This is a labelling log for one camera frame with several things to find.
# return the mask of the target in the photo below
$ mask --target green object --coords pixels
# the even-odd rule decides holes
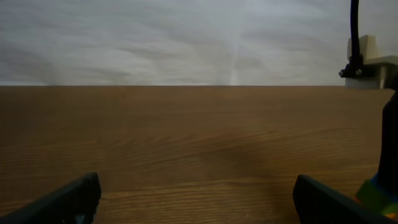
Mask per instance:
[[[393,202],[383,192],[378,191],[371,180],[365,180],[365,183],[356,193],[356,198],[366,208],[381,215],[398,212],[398,202]]]

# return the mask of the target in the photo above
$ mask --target brown wooden surface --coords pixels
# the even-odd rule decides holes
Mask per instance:
[[[0,215],[97,171],[96,223],[297,223],[309,174],[350,197],[377,170],[391,91],[0,88]]]

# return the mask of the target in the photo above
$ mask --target white sheet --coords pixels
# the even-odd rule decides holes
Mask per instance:
[[[398,54],[398,1],[360,34]],[[342,85],[349,1],[2,0],[0,85]]]

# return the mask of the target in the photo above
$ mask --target wrinkled white paper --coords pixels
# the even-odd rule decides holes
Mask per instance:
[[[360,34],[398,54],[398,2]],[[349,1],[2,0],[0,85],[342,85]]]

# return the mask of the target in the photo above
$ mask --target black wire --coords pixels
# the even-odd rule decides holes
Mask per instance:
[[[351,62],[359,64],[359,34],[358,34],[358,7],[359,0],[351,0]]]

